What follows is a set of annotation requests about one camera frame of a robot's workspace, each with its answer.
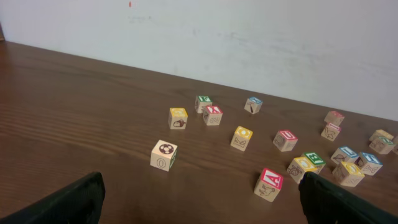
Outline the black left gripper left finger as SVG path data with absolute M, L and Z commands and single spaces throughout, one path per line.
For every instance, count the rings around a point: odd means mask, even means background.
M 105 186 L 100 172 L 92 172 L 13 214 L 1 224 L 99 223 Z

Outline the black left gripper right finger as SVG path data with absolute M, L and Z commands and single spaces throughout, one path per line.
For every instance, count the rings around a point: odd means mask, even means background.
M 306 172 L 298 185 L 309 223 L 397 224 L 397 217 L 331 183 Z

